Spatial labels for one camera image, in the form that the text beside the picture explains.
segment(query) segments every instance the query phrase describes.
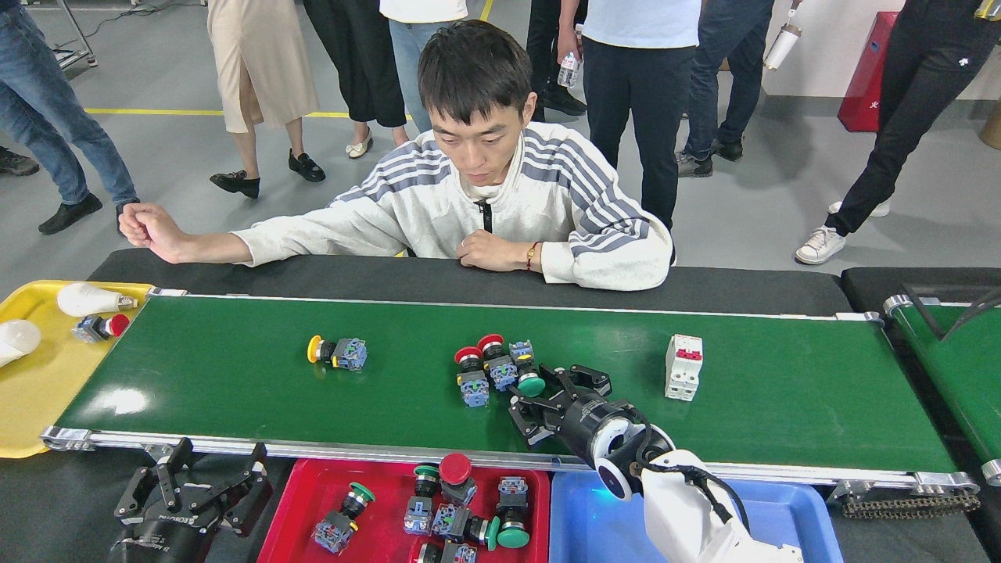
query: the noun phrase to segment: white sweatshirt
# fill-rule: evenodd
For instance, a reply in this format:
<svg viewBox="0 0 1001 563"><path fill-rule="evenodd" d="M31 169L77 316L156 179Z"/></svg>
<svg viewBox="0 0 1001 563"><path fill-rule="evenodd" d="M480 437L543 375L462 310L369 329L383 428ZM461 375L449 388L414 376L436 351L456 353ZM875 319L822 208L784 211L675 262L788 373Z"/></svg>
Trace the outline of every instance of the white sweatshirt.
<svg viewBox="0 0 1001 563"><path fill-rule="evenodd" d="M657 287L668 274L671 234L619 189L618 180L580 133L533 122L499 191L477 204L433 132L426 131L385 155L361 185L326 207L234 234L250 248L248 265L294 254L391 256L407 247L421 257L454 258L462 238L484 228L483 205L493 234L543 241L548 283L621 291Z"/></svg>

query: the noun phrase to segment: hand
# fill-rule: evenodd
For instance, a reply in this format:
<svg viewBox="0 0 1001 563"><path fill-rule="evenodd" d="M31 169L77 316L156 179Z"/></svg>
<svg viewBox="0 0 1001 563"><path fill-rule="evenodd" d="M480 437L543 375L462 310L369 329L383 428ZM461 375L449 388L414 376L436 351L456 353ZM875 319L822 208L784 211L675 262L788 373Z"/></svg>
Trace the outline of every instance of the hand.
<svg viewBox="0 0 1001 563"><path fill-rule="evenodd" d="M574 27L560 27L560 35L557 38L557 64L563 63L567 53L573 52L578 61L584 60L584 41L577 36Z"/></svg>
<svg viewBox="0 0 1001 563"><path fill-rule="evenodd" d="M511 242L480 228L459 242L455 254L465 266L512 271L525 269L531 247L532 242Z"/></svg>
<svg viewBox="0 0 1001 563"><path fill-rule="evenodd" d="M181 230L167 211L155 203L129 203L118 217L128 241L149 248L170 263L182 261L181 249L190 235Z"/></svg>

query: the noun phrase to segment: person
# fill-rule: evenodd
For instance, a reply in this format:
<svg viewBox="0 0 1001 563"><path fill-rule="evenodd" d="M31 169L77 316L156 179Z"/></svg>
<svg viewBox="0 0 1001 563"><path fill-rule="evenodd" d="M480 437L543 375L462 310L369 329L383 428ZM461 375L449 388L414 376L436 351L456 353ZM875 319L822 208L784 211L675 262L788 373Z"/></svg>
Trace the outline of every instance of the person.
<svg viewBox="0 0 1001 563"><path fill-rule="evenodd" d="M326 178L305 152L302 116L319 109L316 86L292 0L210 0L208 37L215 55L226 130L243 169L209 180L230 193L260 194L254 125L282 125L288 133L288 168L307 181Z"/></svg>
<svg viewBox="0 0 1001 563"><path fill-rule="evenodd" d="M588 0L581 0L574 21L584 23ZM532 91L539 94L534 121L546 122L546 109L555 109L572 117L584 115L588 104L574 97L566 86L557 82L560 63L557 62L557 35L560 31L560 0L532 0L529 10L529 36L525 50L532 61Z"/></svg>
<svg viewBox="0 0 1001 563"><path fill-rule="evenodd" d="M409 140L389 23L379 13L378 2L303 0L302 5L337 68L340 94L354 122L354 136L344 147L347 157L360 158L371 148L372 120L392 130L396 146Z"/></svg>
<svg viewBox="0 0 1001 563"><path fill-rule="evenodd" d="M103 206L87 188L67 140L97 169L117 213L139 200L118 149L83 110L45 37L18 0L0 0L0 128L27 146L59 187L62 203L38 225L42 234L59 232Z"/></svg>
<svg viewBox="0 0 1001 563"><path fill-rule="evenodd" d="M883 66L879 129L865 169L827 220L795 252L821 264L870 216L889 212L888 199L907 160L935 119L987 61L1001 22L974 17L980 0L908 0L900 11Z"/></svg>
<svg viewBox="0 0 1001 563"><path fill-rule="evenodd" d="M765 39L775 0L710 0L699 20L699 46L689 87L689 136L676 154L678 177L713 175L713 154L737 161L744 156L744 130L761 94ZM720 83L726 58L734 82L723 124L718 121Z"/></svg>
<svg viewBox="0 0 1001 563"><path fill-rule="evenodd" d="M548 283L644 290L668 273L671 234L618 185L580 133L531 122L531 65L514 37L461 21L420 55L432 127L322 209L192 235L157 205L126 208L129 241L172 262L257 265L294 254L457 258Z"/></svg>
<svg viewBox="0 0 1001 563"><path fill-rule="evenodd" d="M619 142L632 110L643 208L670 229L678 198L675 140L688 102L702 3L591 0L583 45L574 30L578 5L579 0L563 0L558 59L573 51L585 60L591 142L618 167Z"/></svg>
<svg viewBox="0 0 1001 563"><path fill-rule="evenodd" d="M469 14L465 0L381 0L379 13L389 20L392 56L396 61L399 89L410 119L422 133L431 128L427 110L417 91L417 60L434 32Z"/></svg>

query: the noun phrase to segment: blue tray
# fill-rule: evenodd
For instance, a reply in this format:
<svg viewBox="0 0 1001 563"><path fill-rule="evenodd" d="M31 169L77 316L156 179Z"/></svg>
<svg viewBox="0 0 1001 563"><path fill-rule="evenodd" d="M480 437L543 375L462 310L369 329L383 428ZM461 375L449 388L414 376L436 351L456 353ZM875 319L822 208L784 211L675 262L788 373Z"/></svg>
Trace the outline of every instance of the blue tray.
<svg viewBox="0 0 1001 563"><path fill-rule="evenodd" d="M805 563L844 563L831 517L806 485L727 481L744 501L751 536L803 550ZM643 499L622 502L595 473L553 478L550 563L665 562L647 538Z"/></svg>

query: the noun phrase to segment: man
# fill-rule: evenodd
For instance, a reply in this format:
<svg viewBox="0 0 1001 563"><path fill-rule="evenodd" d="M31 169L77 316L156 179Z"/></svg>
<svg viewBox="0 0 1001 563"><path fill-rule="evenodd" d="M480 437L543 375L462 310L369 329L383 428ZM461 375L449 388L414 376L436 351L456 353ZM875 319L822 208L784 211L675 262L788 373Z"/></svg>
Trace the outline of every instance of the man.
<svg viewBox="0 0 1001 563"><path fill-rule="evenodd" d="M765 36L775 0L710 0L699 20L699 47L689 88L689 137L678 152L678 177L713 175L713 154L727 160L744 156L744 129L761 93ZM727 118L718 124L720 83L726 58L734 83Z"/></svg>
<svg viewBox="0 0 1001 563"><path fill-rule="evenodd" d="M935 119L980 71L1001 35L1001 22L976 19L980 0L908 0L894 24L883 64L879 131L866 168L824 225L796 250L820 264L845 247L869 217L887 214L897 177Z"/></svg>
<svg viewBox="0 0 1001 563"><path fill-rule="evenodd" d="M0 127L31 149L59 186L62 204L38 225L43 234L59 232L102 207L87 189L87 178L67 139L97 168L118 214L123 205L139 200L114 143L83 110L19 0L0 0Z"/></svg>
<svg viewBox="0 0 1001 563"><path fill-rule="evenodd" d="M583 45L574 31L578 5L579 0L563 0L558 50L560 59L573 51L585 61L591 142L617 167L632 110L643 164L643 208L670 229L678 197L675 139L688 102L702 2L591 0Z"/></svg>
<svg viewBox="0 0 1001 563"><path fill-rule="evenodd" d="M452 24L431 37L418 65L431 130L327 207L191 235L161 207L138 203L126 207L122 231L174 263L409 248L494 271L529 269L555 284L660 285L671 235L619 189L615 170L579 133L530 125L530 75L528 55L508 33L478 20Z"/></svg>

